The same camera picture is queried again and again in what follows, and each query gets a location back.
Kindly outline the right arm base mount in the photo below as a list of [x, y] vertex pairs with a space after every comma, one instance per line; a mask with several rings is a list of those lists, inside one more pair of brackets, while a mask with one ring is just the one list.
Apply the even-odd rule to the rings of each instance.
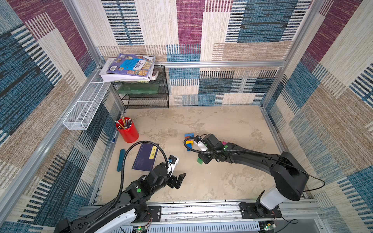
[[273, 210], [269, 210], [260, 203], [241, 202], [239, 208], [243, 219], [282, 218], [279, 206], [276, 206]]

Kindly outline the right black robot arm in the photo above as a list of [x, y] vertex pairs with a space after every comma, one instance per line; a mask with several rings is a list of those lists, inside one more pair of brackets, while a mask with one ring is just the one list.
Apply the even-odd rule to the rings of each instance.
[[246, 165], [270, 174], [275, 185], [264, 190], [255, 203], [242, 206], [243, 211], [251, 212], [259, 218], [271, 217], [272, 210], [285, 201], [299, 201], [309, 180], [309, 175], [303, 167], [290, 153], [285, 151], [281, 154], [266, 154], [245, 149], [233, 143], [226, 145], [219, 143], [214, 147], [209, 147], [207, 151], [198, 153], [198, 157], [205, 164], [215, 160]]

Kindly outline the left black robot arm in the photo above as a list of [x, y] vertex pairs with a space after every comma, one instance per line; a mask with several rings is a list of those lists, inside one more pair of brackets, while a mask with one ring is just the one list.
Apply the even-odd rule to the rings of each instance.
[[122, 224], [145, 220], [146, 202], [165, 186], [179, 189], [186, 174], [169, 176], [164, 163], [156, 166], [148, 175], [143, 175], [106, 205], [81, 218], [69, 221], [66, 218], [56, 225], [55, 233], [109, 233]]

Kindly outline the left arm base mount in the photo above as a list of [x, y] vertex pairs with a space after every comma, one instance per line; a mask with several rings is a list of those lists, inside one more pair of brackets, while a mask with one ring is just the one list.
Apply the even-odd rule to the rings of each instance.
[[145, 209], [142, 209], [139, 214], [137, 214], [137, 218], [134, 222], [160, 222], [161, 221], [161, 214], [162, 214], [162, 206], [148, 206]]

